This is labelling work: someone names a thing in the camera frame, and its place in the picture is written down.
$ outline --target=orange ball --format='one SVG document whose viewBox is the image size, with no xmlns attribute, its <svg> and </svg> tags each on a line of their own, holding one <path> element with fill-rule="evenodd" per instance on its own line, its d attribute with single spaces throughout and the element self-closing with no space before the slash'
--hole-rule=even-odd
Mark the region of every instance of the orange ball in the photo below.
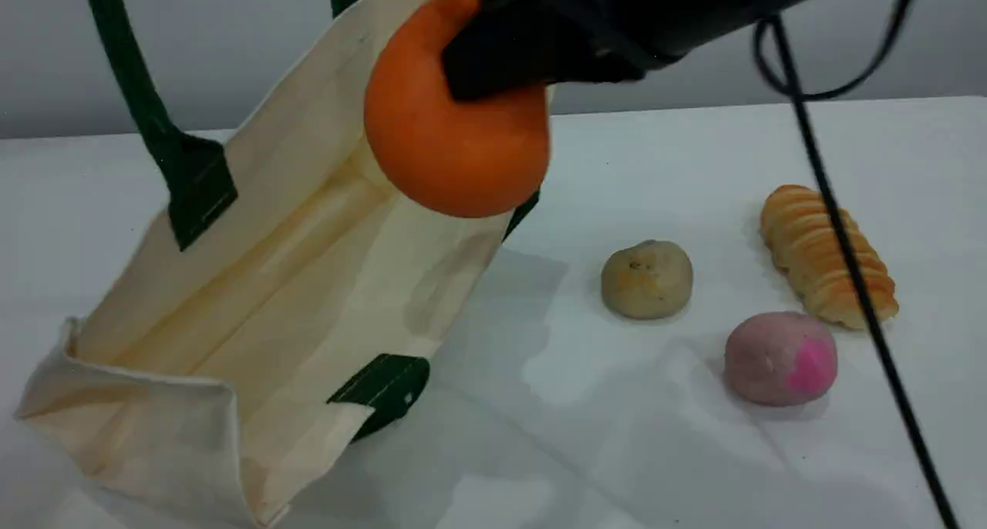
<svg viewBox="0 0 987 529">
<path fill-rule="evenodd" d="M 367 142 L 392 184 L 424 207 L 489 217 L 522 205 L 549 164 L 545 86 L 453 100 L 442 50 L 480 0 L 431 0 L 391 38 L 367 86 Z"/>
</svg>

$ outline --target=white tabletop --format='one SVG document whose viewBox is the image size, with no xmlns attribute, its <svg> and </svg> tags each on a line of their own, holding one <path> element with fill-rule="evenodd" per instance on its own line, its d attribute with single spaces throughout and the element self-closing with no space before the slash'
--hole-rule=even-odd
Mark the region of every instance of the white tabletop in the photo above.
<svg viewBox="0 0 987 529">
<path fill-rule="evenodd" d="M 812 114 L 841 205 L 898 283 L 888 339 L 949 496 L 963 527 L 987 527 L 987 99 Z M 937 527 L 866 335 L 836 331 L 839 377 L 808 406 L 748 406 L 719 380 L 738 322 L 800 307 L 756 234 L 769 192 L 811 184 L 789 108 L 553 128 L 543 201 L 419 405 L 352 446 L 282 527 Z M 4 527 L 187 527 L 106 498 L 9 419 L 61 319 L 98 303 L 165 199 L 136 136 L 0 142 Z M 678 242 L 695 265 L 692 303 L 669 322 L 621 321 L 599 301 L 603 261 L 646 238 Z"/>
</svg>

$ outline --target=black cable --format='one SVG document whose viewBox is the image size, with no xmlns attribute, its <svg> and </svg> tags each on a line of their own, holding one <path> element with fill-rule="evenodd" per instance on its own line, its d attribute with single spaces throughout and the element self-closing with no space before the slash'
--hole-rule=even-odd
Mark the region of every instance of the black cable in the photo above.
<svg viewBox="0 0 987 529">
<path fill-rule="evenodd" d="M 900 29 L 902 19 L 904 18 L 903 11 L 907 10 L 908 3 L 910 1 L 911 0 L 899 1 L 896 5 L 895 14 L 893 15 L 896 20 L 892 21 L 892 27 L 889 28 L 889 30 L 894 30 L 894 32 L 893 34 L 888 35 L 888 37 L 885 37 L 885 47 L 887 49 L 882 49 L 882 51 L 878 53 L 878 58 L 875 59 L 874 64 L 871 64 L 871 68 L 868 68 L 868 72 L 865 72 L 862 76 L 858 76 L 852 83 L 844 86 L 844 89 L 846 90 L 837 89 L 830 91 L 829 93 L 817 94 L 817 96 L 824 96 L 817 97 L 817 99 L 839 96 L 839 94 L 845 93 L 845 91 L 853 89 L 853 86 L 863 82 L 863 79 L 866 79 L 867 76 L 877 69 L 877 66 L 875 65 L 879 65 L 879 62 L 884 59 L 884 56 L 886 56 L 888 51 L 891 50 L 891 45 L 893 45 L 895 38 L 898 37 L 898 30 Z M 819 153 L 817 140 L 815 140 L 814 130 L 812 130 L 810 115 L 808 115 L 808 96 L 805 96 L 803 89 L 801 89 L 801 81 L 799 78 L 799 73 L 797 72 L 796 64 L 794 64 L 794 57 L 792 48 L 790 48 L 789 38 L 787 38 L 785 25 L 783 25 L 782 19 L 780 19 L 779 16 L 775 15 L 769 19 L 761 20 L 758 23 L 754 40 L 755 57 L 758 58 L 759 62 L 764 61 L 764 57 L 761 52 L 761 41 L 763 40 L 764 33 L 768 27 L 771 27 L 774 32 L 776 47 L 778 48 L 779 58 L 782 62 L 783 72 L 785 73 L 785 79 L 787 81 L 782 84 L 783 89 L 785 89 L 783 94 L 789 97 L 790 101 L 792 101 L 792 107 L 794 109 L 794 113 L 796 114 L 797 122 L 799 122 L 799 130 L 801 132 L 801 136 L 803 137 L 805 152 L 807 152 L 808 160 L 810 160 L 812 173 L 814 173 L 815 179 L 817 179 L 819 192 L 822 194 L 822 200 L 824 200 L 824 205 L 826 207 L 826 214 L 829 216 L 830 223 L 833 225 L 833 231 L 835 231 L 840 252 L 846 262 L 847 269 L 850 272 L 850 279 L 853 282 L 854 292 L 857 294 L 857 300 L 860 303 L 861 311 L 864 312 L 864 319 L 867 321 L 867 330 L 871 334 L 871 339 L 874 340 L 874 347 L 878 351 L 878 358 L 881 360 L 881 367 L 884 367 L 884 374 L 886 375 L 886 378 L 888 378 L 888 385 L 891 386 L 891 393 L 894 396 L 895 405 L 898 406 L 898 412 L 901 414 L 901 419 L 905 424 L 905 430 L 908 433 L 908 438 L 915 450 L 915 455 L 918 458 L 919 466 L 921 467 L 923 476 L 928 484 L 928 490 L 930 490 L 933 501 L 935 502 L 935 508 L 938 509 L 938 515 L 940 515 L 940 518 L 942 519 L 942 525 L 944 525 L 947 529 L 959 529 L 959 522 L 956 521 L 955 514 L 953 514 L 952 506 L 949 504 L 947 494 L 945 494 L 940 477 L 938 477 L 937 470 L 935 470 L 935 464 L 931 459 L 931 454 L 928 452 L 925 439 L 922 437 L 922 430 L 919 427 L 918 420 L 916 419 L 907 393 L 905 392 L 901 377 L 898 375 L 898 368 L 895 367 L 894 360 L 891 357 L 891 350 L 888 348 L 888 343 L 884 339 L 884 333 L 881 331 L 881 322 L 878 321 L 878 315 L 874 312 L 874 304 L 871 303 L 871 295 L 867 292 L 867 283 L 864 282 L 864 276 L 861 274 L 860 265 L 857 264 L 857 256 L 854 254 L 853 245 L 850 243 L 850 238 L 847 236 L 846 227 L 843 224 L 843 218 L 839 213 L 839 205 L 837 204 L 836 197 L 833 195 L 832 188 L 829 185 L 829 179 L 826 175 L 825 166 L 822 163 L 822 156 Z M 762 75 L 764 75 L 765 72 L 769 72 L 769 70 L 761 69 Z"/>
<path fill-rule="evenodd" d="M 866 82 L 868 78 L 877 72 L 879 66 L 884 64 L 884 60 L 888 58 L 891 54 L 891 49 L 894 47 L 895 43 L 898 43 L 898 35 L 901 33 L 901 28 L 905 25 L 905 19 L 908 17 L 909 10 L 911 8 L 912 2 L 915 0 L 894 0 L 894 5 L 891 10 L 891 19 L 888 20 L 888 27 L 884 30 L 884 38 L 881 41 L 881 47 L 878 48 L 877 54 L 871 59 L 871 64 L 867 65 L 867 68 L 857 76 L 850 80 L 848 83 L 844 83 L 842 86 L 836 87 L 836 89 L 830 89 L 828 91 L 819 91 L 818 93 L 804 93 L 803 98 L 806 101 L 822 101 L 826 99 L 833 99 L 839 96 L 843 96 L 850 91 L 856 89 L 860 84 Z M 768 22 L 760 21 L 754 27 L 754 62 L 757 66 L 758 72 L 761 73 L 762 78 L 771 89 L 774 89 L 777 93 L 782 94 L 782 96 L 792 97 L 792 93 L 787 88 L 786 83 L 778 78 L 778 75 L 771 69 L 768 62 L 764 59 L 764 35 L 768 28 Z"/>
</svg>

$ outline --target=pink bun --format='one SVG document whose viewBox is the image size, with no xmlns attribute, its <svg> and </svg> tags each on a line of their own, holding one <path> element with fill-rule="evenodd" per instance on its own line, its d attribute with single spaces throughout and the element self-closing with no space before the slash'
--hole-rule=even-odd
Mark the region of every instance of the pink bun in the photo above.
<svg viewBox="0 0 987 529">
<path fill-rule="evenodd" d="M 726 384 L 763 406 L 818 399 L 836 381 L 836 343 L 824 324 L 800 312 L 763 312 L 726 340 Z"/>
</svg>

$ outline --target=tote bag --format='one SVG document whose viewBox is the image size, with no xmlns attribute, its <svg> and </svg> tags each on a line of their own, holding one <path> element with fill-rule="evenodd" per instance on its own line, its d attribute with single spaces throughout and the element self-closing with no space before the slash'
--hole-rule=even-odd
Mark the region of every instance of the tote bag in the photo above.
<svg viewBox="0 0 987 529">
<path fill-rule="evenodd" d="M 170 124 L 123 0 L 89 0 L 170 191 L 15 413 L 91 480 L 185 518 L 271 526 L 422 392 L 512 220 L 420 207 L 363 138 L 374 61 L 425 1 L 350 6 L 220 145 Z"/>
</svg>

